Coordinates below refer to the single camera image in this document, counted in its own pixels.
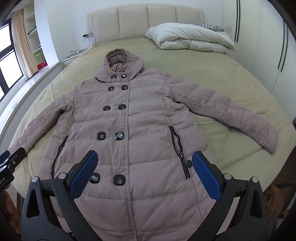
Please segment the white bedside table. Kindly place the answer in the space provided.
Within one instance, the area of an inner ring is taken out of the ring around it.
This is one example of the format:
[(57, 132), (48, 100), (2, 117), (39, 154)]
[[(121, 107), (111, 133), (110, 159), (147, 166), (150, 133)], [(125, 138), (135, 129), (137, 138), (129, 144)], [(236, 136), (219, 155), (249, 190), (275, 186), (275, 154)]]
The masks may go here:
[(62, 65), (63, 65), (63, 68), (66, 68), (67, 66), (69, 66), (72, 62), (74, 62), (79, 56), (81, 55), (81, 53), (79, 54), (73, 54), (69, 57), (67, 57), (66, 59), (64, 59), (62, 61)]

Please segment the white folded duvet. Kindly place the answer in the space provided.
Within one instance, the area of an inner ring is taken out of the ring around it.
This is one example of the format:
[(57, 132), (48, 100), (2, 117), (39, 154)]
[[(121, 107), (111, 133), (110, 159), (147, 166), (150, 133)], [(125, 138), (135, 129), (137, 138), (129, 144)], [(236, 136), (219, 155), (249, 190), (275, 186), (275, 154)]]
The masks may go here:
[(225, 32), (192, 24), (163, 23), (149, 28), (145, 37), (163, 50), (215, 52), (232, 57), (235, 45)]

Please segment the beige window curtain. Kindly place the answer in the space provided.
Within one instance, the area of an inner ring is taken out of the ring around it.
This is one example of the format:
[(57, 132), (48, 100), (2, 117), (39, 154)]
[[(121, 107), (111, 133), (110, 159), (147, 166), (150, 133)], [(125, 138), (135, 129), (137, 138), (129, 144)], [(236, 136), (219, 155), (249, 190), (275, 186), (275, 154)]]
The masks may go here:
[(38, 72), (38, 68), (31, 53), (25, 30), (23, 9), (12, 13), (11, 30), (15, 46), (16, 58), (25, 80)]

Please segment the white wardrobe doors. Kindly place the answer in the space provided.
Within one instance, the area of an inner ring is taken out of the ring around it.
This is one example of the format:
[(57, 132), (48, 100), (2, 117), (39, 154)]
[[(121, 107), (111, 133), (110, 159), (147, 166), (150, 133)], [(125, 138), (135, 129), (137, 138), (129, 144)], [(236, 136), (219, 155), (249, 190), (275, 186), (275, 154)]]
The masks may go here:
[(222, 27), (235, 43), (234, 59), (295, 118), (295, 39), (269, 1), (223, 1)]

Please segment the zebra print pillow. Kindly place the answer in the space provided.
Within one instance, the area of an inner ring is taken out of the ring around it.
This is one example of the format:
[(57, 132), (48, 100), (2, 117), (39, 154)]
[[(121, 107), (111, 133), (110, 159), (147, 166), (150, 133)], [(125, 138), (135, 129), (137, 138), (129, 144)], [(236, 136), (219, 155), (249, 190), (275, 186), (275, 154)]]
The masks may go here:
[(225, 29), (218, 25), (212, 25), (212, 24), (206, 24), (206, 23), (190, 23), (190, 25), (202, 27), (208, 30), (212, 30), (214, 32), (225, 32)]

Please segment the white wall shelf unit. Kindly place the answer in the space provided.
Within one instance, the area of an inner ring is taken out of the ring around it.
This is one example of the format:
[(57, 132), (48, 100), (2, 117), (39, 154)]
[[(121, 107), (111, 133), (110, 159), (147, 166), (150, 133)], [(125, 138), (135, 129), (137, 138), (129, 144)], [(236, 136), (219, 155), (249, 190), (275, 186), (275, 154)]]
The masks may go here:
[(33, 56), (33, 54), (39, 50), (43, 52), (40, 39), (38, 36), (37, 23), (35, 18), (35, 7), (34, 7), (33, 0), (25, 4), (23, 8), (23, 16), (25, 20), (25, 32), (26, 32), (29, 48)]

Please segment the wall power socket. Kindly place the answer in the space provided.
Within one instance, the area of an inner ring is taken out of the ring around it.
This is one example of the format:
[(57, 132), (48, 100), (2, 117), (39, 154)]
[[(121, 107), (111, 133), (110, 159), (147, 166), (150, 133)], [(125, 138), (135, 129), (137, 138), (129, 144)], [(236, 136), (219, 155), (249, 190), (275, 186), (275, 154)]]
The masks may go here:
[(84, 38), (91, 38), (93, 37), (93, 33), (88, 33), (83, 35)]

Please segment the beige padded headboard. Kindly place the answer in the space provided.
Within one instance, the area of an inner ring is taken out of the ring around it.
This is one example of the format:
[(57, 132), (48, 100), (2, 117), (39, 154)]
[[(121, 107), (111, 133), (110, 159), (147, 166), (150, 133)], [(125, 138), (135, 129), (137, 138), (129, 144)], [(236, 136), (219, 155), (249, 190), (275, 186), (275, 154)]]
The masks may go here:
[(96, 42), (143, 37), (163, 23), (202, 23), (201, 9), (174, 4), (128, 4), (94, 11), (87, 15)]

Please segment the mauve quilted hooded coat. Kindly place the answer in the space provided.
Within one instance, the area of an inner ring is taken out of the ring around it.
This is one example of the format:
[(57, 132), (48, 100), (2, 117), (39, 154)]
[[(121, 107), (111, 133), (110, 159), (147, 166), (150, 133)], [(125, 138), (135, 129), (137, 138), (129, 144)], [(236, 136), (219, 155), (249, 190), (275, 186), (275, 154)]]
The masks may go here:
[(58, 97), (9, 147), (29, 152), (55, 126), (38, 175), (67, 172), (89, 150), (100, 180), (77, 206), (103, 240), (187, 240), (214, 205), (190, 162), (211, 156), (194, 114), (245, 133), (274, 153), (278, 131), (229, 97), (146, 68), (126, 49), (106, 54), (95, 76)]

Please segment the beige bed sheet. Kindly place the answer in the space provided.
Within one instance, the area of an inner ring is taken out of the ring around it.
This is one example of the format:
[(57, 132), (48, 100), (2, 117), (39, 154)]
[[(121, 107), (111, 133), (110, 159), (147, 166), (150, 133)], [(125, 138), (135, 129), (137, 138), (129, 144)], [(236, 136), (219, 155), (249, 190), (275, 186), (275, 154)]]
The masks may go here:
[(267, 189), (295, 147), (295, 128), (275, 97), (244, 67), (227, 55), (192, 50), (162, 50), (145, 37), (97, 43), (66, 67), (35, 99), (20, 121), (13, 140), (56, 98), (90, 79), (111, 50), (124, 48), (142, 57), (146, 67), (163, 70), (230, 97), (256, 112), (278, 131), (276, 152), (269, 154), (243, 133), (213, 119), (195, 116), (219, 169), (238, 179), (256, 176)]

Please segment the red storage box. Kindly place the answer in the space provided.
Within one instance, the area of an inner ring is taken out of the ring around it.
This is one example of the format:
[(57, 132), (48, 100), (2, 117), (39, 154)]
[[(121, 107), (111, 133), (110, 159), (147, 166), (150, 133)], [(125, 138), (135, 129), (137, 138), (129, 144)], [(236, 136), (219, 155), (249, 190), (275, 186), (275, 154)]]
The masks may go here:
[(37, 65), (37, 68), (38, 68), (38, 70), (41, 70), (41, 69), (45, 68), (47, 65), (48, 65), (47, 62), (43, 61)]

